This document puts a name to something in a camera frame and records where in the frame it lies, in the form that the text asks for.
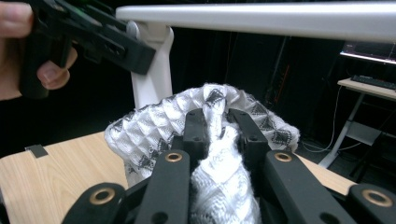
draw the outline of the hand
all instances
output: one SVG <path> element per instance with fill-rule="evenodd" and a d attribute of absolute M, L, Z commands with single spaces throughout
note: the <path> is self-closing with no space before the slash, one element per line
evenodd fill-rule
<path fill-rule="evenodd" d="M 33 11 L 24 3 L 0 2 L 0 100 L 21 96 L 19 75 L 23 55 L 24 38 L 32 30 Z M 63 87 L 70 78 L 68 68 L 75 62 L 78 54 L 71 49 L 66 68 L 51 61 L 42 64 L 37 77 L 48 90 Z"/>

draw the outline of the wooden table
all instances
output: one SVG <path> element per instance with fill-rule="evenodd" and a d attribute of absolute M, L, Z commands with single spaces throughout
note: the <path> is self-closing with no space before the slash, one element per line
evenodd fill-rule
<path fill-rule="evenodd" d="M 61 223 L 82 192 L 102 182 L 127 188 L 122 159 L 108 148 L 104 133 L 45 147 L 47 156 L 31 151 L 0 160 L 0 189 L 10 222 Z M 327 188 L 346 195 L 354 183 L 301 158 Z"/>
<path fill-rule="evenodd" d="M 377 87 L 369 84 L 364 84 L 356 81 L 352 81 L 350 78 L 346 78 L 338 81 L 338 85 L 344 86 L 349 90 L 358 91 L 368 95 L 373 95 L 379 98 L 396 101 L 396 91 L 389 90 L 382 87 Z"/>

